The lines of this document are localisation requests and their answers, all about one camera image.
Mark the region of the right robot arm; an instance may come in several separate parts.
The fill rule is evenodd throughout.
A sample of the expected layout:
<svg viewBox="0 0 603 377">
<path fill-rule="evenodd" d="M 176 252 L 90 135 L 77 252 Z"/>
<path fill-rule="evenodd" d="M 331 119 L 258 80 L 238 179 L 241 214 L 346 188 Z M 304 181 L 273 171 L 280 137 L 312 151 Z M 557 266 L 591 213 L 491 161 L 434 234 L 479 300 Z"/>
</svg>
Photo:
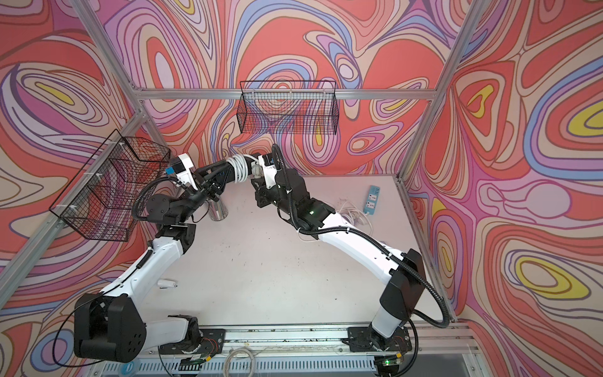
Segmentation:
<svg viewBox="0 0 603 377">
<path fill-rule="evenodd" d="M 386 351 L 396 333 L 417 316 L 435 328 L 447 328 L 451 315 L 443 297 L 426 278 L 422 256 L 414 249 L 391 248 L 359 230 L 329 204 L 313 198 L 298 171 L 287 167 L 278 145 L 266 155 L 244 157 L 258 207 L 273 205 L 279 217 L 303 236 L 344 252 L 383 284 L 377 313 L 350 347 Z"/>
</svg>

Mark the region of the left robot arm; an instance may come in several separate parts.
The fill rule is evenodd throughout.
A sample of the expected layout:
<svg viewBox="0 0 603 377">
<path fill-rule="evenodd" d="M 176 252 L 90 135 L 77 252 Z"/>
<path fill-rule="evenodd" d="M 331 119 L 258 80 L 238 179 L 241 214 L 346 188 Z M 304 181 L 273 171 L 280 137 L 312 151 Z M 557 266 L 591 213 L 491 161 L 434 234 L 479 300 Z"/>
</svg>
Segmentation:
<svg viewBox="0 0 603 377">
<path fill-rule="evenodd" d="M 217 201 L 237 179 L 232 160 L 192 169 L 187 155 L 171 160 L 167 173 L 149 182 L 131 207 L 137 221 L 157 225 L 155 238 L 115 281 L 96 294 L 85 294 L 70 313 L 74 320 L 73 352 L 86 364 L 128 363 L 144 350 L 163 347 L 183 354 L 199 353 L 204 336 L 196 317 L 170 315 L 143 321 L 138 307 L 167 269 L 193 245 L 196 226 L 189 220 L 209 200 Z"/>
</svg>

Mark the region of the black power strip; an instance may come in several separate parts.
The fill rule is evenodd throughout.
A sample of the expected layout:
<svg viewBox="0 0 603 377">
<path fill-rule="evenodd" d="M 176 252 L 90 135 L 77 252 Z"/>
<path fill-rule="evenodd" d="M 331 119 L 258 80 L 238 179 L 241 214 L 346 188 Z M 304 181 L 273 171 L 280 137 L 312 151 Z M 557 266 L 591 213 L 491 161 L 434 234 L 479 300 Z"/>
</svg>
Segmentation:
<svg viewBox="0 0 603 377">
<path fill-rule="evenodd" d="M 261 154 L 236 154 L 225 160 L 224 184 L 243 183 L 248 179 L 265 178 L 265 160 Z"/>
</svg>

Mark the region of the blue power strip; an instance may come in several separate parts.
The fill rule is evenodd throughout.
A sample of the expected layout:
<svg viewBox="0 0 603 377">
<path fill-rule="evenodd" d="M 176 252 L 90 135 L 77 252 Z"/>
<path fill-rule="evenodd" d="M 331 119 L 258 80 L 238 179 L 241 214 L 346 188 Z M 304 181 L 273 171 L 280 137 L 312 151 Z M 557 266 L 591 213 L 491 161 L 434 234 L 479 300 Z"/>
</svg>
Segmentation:
<svg viewBox="0 0 603 377">
<path fill-rule="evenodd" d="M 329 203 L 328 201 L 324 201 L 323 204 L 338 212 L 344 222 L 350 223 L 350 226 L 339 225 L 334 227 L 341 229 L 346 234 L 349 234 L 350 229 L 352 227 L 356 227 L 356 221 L 359 221 L 361 225 L 369 227 L 367 235 L 369 237 L 372 237 L 375 227 L 373 226 L 372 221 L 370 220 L 370 216 L 375 213 L 376 204 L 378 203 L 379 190 L 380 188 L 377 186 L 370 186 L 367 199 L 362 210 L 360 210 L 355 204 L 350 202 L 348 199 L 345 199 L 340 204 L 335 206 L 332 203 Z"/>
</svg>

